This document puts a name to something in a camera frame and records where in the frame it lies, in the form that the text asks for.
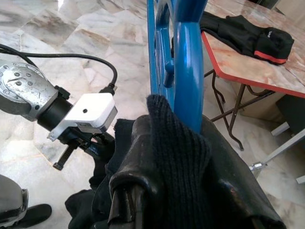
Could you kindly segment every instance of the table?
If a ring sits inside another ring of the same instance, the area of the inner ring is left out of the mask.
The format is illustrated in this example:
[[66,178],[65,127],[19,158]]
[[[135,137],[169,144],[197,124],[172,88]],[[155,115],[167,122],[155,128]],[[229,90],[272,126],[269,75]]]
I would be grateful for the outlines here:
[[[232,133],[239,109],[264,99],[274,92],[305,98],[305,45],[302,43],[305,39],[305,32],[294,26],[293,22],[284,15],[247,0],[209,0],[205,10],[223,18],[228,15],[243,15],[257,26],[276,27],[284,30],[290,33],[295,40],[287,62],[276,66],[266,61],[241,55],[212,35],[202,33],[203,42],[213,65],[213,70],[204,76],[213,74],[212,88],[221,111],[221,115],[211,120],[214,122],[223,118],[230,137],[239,144],[241,150],[244,150],[240,140]],[[241,84],[234,108],[226,112],[222,107],[225,98],[215,87],[216,75]],[[254,92],[251,86],[264,90]],[[246,88],[256,98],[241,104]],[[232,114],[230,123],[226,118],[229,114]]]

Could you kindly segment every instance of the red stripe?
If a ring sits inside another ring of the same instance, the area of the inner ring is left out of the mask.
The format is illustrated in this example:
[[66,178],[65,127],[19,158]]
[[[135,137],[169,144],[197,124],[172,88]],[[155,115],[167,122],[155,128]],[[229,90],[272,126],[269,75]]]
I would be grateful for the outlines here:
[[272,61],[274,63],[285,63],[286,60],[287,60],[287,59],[277,59],[277,58],[275,58],[273,56],[267,55],[267,54],[265,54],[263,52],[260,52],[260,51],[255,51],[254,55],[255,56],[259,56],[259,57],[261,57],[261,58],[263,58],[265,60],[270,60],[270,61]]

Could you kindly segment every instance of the marble tabletop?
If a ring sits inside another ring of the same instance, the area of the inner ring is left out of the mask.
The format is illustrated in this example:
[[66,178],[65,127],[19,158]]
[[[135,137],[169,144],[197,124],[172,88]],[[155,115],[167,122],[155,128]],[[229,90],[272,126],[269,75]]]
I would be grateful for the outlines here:
[[203,32],[202,38],[213,67],[222,78],[305,98],[305,31],[294,26],[286,16],[247,0],[209,0],[205,10],[225,18],[243,15],[260,27],[275,27],[295,40],[285,64],[276,66],[241,55]]

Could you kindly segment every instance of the black cable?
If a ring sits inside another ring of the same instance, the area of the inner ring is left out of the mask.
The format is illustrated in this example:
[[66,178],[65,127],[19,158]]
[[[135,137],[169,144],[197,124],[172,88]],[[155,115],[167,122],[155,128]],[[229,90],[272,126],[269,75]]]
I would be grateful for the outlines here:
[[117,70],[115,69],[115,67],[111,63],[109,63],[108,61],[106,61],[104,59],[95,57],[95,56],[89,56],[89,55],[84,55],[84,54],[74,54],[74,53],[41,54],[41,53],[19,52],[19,51],[14,50],[14,49],[12,49],[12,50],[13,51],[11,52],[10,50],[3,49],[3,50],[0,50],[0,52],[1,53],[5,53],[5,54],[10,54],[10,55],[21,54],[22,56],[25,56],[25,58],[27,58],[27,57],[35,57],[35,58],[66,58],[66,57],[69,57],[69,58],[84,58],[84,59],[89,59],[89,60],[101,62],[101,63],[107,65],[113,71],[113,78],[112,78],[111,82],[109,83],[109,86],[111,86],[111,88],[114,88],[115,83],[116,83],[117,78],[118,78],[118,72],[117,72]]
[[3,52],[3,53],[6,53],[6,54],[12,54],[12,55],[16,55],[16,56],[19,56],[21,57],[22,59],[24,59],[27,63],[37,67],[28,57],[26,57],[26,55],[24,55],[23,53],[21,53],[20,51],[17,51],[9,46],[6,46],[4,44],[0,44],[0,48],[7,51],[7,52]]

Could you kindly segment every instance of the blue bicycle frame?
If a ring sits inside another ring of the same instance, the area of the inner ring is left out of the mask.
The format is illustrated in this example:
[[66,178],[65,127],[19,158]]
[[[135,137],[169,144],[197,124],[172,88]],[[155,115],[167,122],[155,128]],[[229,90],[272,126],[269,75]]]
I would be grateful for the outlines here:
[[[203,51],[199,20],[207,0],[147,0],[151,93],[164,95],[178,118],[200,132]],[[169,19],[173,22],[171,56]]]

